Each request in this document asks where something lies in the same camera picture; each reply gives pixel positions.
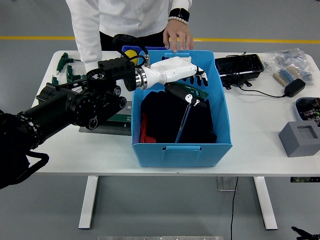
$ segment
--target yellow tape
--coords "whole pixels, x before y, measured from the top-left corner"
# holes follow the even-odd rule
[[[0,40],[75,40],[74,36],[0,36]]]
[[[0,40],[75,40],[74,36],[0,36]],[[320,44],[320,40],[195,37],[194,42]]]
[[[254,39],[254,38],[194,38],[194,42],[225,43],[274,43],[274,44],[320,44],[320,40],[302,39]]]

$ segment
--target black pants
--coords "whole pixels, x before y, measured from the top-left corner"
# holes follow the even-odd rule
[[[138,37],[145,47],[164,47],[164,30],[149,36]],[[102,51],[116,51],[112,45],[113,37],[100,32],[100,42]]]

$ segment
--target gray foam block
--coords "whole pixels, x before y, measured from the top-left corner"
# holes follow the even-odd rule
[[[320,150],[320,127],[315,121],[290,121],[279,133],[289,158],[313,156]]]

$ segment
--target blue plastic bin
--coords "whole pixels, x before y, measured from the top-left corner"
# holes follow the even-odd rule
[[[230,123],[222,82],[215,66],[215,57],[211,51],[190,50],[173,53],[171,50],[150,50],[150,63],[162,60],[162,57],[191,57],[191,62],[204,69],[208,86],[195,87],[209,93],[208,100],[216,143],[140,143],[141,103],[151,91],[164,91],[160,83],[145,90],[137,89],[132,101],[132,148],[141,167],[214,167],[232,147]]]

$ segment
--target bracelet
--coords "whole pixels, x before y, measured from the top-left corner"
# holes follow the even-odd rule
[[[188,25],[190,13],[184,8],[174,8],[170,11],[168,21],[178,20],[186,25]]]
[[[183,20],[182,18],[177,17],[177,16],[170,16],[170,17],[168,17],[168,22],[169,22],[170,20],[177,20],[177,21],[182,22],[182,23],[185,24],[185,25],[188,25],[188,22],[187,22],[187,21],[185,21],[185,20]]]

